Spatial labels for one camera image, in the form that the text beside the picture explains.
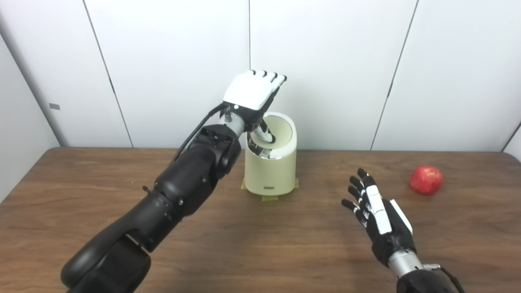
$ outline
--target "red apple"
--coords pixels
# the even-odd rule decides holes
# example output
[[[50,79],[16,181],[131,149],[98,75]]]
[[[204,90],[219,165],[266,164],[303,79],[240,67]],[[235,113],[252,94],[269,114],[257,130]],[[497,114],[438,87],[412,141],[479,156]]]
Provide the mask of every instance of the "red apple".
[[[443,182],[441,172],[435,167],[422,165],[417,167],[411,175],[411,187],[414,191],[431,196],[438,191]]]

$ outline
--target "beige cylinder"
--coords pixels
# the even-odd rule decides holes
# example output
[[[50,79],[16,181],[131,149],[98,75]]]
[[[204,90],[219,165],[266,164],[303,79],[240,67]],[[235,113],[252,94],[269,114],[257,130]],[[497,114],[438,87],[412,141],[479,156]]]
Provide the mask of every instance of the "beige cylinder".
[[[266,113],[264,121],[276,140],[267,143],[255,133],[247,133],[244,184],[251,193],[279,196],[295,188],[296,128],[281,113]]]

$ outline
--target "white wall panel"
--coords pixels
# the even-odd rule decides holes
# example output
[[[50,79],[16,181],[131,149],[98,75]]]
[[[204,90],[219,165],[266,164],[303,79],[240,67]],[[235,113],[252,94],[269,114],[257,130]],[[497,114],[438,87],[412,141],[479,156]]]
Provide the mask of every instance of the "white wall panel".
[[[512,140],[508,143],[505,148],[505,153],[511,154],[521,161],[521,130],[518,130]]]
[[[248,0],[86,0],[135,147],[178,147],[249,69]]]
[[[63,145],[130,146],[82,1],[0,0],[0,28]]]
[[[1,36],[0,103],[1,202],[45,151],[58,146]]]
[[[373,149],[501,151],[521,120],[520,15],[420,0]]]
[[[270,110],[300,149],[369,150],[415,0],[251,0],[253,69],[288,76]]]

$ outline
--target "robotic hand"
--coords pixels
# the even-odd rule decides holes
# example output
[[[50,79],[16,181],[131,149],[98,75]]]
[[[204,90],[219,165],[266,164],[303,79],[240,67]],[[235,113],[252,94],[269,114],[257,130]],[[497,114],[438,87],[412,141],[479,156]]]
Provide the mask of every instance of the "robotic hand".
[[[398,293],[453,293],[449,284],[432,270],[443,270],[458,291],[464,293],[455,277],[437,264],[422,264],[416,255],[413,229],[394,200],[381,197],[375,180],[363,169],[351,176],[348,191],[357,203],[347,199],[342,205],[353,211],[371,239],[376,259],[396,276]]]
[[[237,76],[223,103],[185,140],[154,188],[143,187],[145,198],[65,264],[61,281],[68,292],[134,292],[150,269],[148,253],[185,216],[195,213],[230,172],[241,153],[240,135],[254,131],[267,142],[275,141],[263,116],[284,81],[286,76],[265,71],[250,70]],[[219,123],[203,126],[217,112]]]

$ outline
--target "black cable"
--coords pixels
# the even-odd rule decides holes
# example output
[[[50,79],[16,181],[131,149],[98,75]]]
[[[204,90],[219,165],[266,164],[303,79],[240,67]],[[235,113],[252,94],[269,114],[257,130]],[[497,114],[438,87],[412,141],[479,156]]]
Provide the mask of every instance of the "black cable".
[[[179,156],[181,155],[181,152],[184,150],[184,148],[186,148],[186,146],[188,145],[188,143],[192,140],[192,138],[201,130],[201,128],[203,128],[203,125],[208,121],[208,119],[210,119],[210,117],[214,116],[215,113],[221,111],[221,110],[224,110],[228,107],[228,105],[225,105],[225,104],[219,104],[217,107],[213,108],[210,112],[208,112],[208,115],[206,115],[206,117],[203,118],[203,120],[199,123],[199,125],[197,125],[197,127],[194,129],[194,131],[192,131],[192,133],[187,137],[187,139],[183,142],[183,144],[181,145],[181,147],[179,147],[179,149],[177,150],[177,153],[173,156],[173,159],[172,161],[170,162],[170,164],[172,164],[175,160],[177,160],[179,158]]]
[[[446,268],[444,268],[443,266],[440,266],[440,270],[442,272],[445,273],[445,275],[447,275],[447,277],[449,277],[449,279],[451,280],[451,282],[454,284],[454,287],[456,287],[456,289],[460,292],[460,293],[465,293],[465,290],[463,290],[463,287],[461,286],[460,284],[460,281],[454,277],[449,271],[447,271]]]

